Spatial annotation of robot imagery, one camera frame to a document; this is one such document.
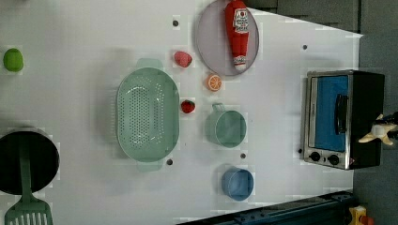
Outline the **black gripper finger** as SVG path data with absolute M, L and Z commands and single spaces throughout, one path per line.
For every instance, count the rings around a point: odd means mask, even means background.
M 383 118 L 386 134 L 391 139 L 397 139 L 398 136 L 398 112 L 387 115 Z

